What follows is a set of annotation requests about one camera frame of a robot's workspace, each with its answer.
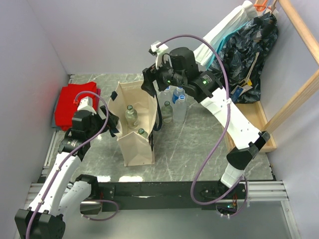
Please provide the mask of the beige canvas tote bag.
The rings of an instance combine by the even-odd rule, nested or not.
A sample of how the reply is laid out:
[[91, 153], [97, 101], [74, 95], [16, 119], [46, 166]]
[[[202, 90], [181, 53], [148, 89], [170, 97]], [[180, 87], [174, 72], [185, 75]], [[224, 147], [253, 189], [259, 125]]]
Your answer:
[[[119, 118], [116, 133], [125, 166], [155, 163], [153, 130], [157, 128], [158, 101], [141, 89], [143, 81], [118, 83], [108, 102], [109, 111]], [[125, 119], [127, 106], [132, 105], [138, 113], [138, 126], [129, 128]], [[148, 138], [138, 134], [143, 128]]]

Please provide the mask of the blue label water bottle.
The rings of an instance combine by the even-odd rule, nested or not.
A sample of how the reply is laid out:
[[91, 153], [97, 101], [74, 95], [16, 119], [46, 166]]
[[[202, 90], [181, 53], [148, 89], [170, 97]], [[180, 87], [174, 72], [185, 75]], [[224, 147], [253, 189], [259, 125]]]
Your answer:
[[185, 90], [182, 87], [177, 87], [174, 89], [172, 94], [172, 103], [175, 104], [175, 102], [179, 99], [180, 95], [185, 95]]

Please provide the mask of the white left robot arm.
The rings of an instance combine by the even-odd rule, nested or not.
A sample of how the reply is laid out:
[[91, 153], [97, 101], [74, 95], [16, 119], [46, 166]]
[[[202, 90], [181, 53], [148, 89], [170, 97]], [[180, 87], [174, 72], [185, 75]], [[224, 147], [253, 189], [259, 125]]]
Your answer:
[[90, 149], [90, 142], [98, 135], [113, 130], [118, 117], [101, 106], [105, 119], [89, 105], [79, 106], [72, 118], [72, 127], [60, 142], [55, 164], [42, 188], [27, 209], [19, 209], [15, 223], [22, 239], [60, 239], [68, 217], [80, 209], [82, 202], [107, 203], [98, 179], [81, 174], [68, 189], [70, 179]]

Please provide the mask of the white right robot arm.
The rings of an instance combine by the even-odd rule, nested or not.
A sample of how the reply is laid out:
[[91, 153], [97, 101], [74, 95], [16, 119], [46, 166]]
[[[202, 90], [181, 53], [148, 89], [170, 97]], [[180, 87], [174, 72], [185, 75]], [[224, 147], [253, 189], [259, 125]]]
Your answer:
[[143, 70], [141, 89], [154, 97], [168, 86], [184, 89], [185, 93], [209, 110], [227, 130], [235, 147], [227, 154], [228, 165], [218, 186], [223, 198], [230, 198], [236, 192], [235, 183], [244, 174], [249, 162], [269, 140], [266, 131], [260, 131], [242, 114], [226, 95], [224, 81], [218, 80], [210, 71], [200, 71], [194, 53], [187, 47], [169, 51], [168, 47], [156, 42], [150, 50], [156, 61]]

